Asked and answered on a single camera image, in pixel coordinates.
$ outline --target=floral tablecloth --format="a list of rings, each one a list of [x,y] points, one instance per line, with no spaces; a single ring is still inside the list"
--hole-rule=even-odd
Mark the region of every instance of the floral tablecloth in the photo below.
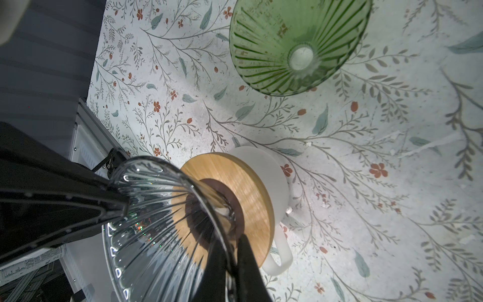
[[[132,156],[279,161],[294,263],[264,276],[275,301],[483,302],[482,2],[375,0],[343,67],[285,98],[235,71],[234,5],[109,0],[89,107]]]

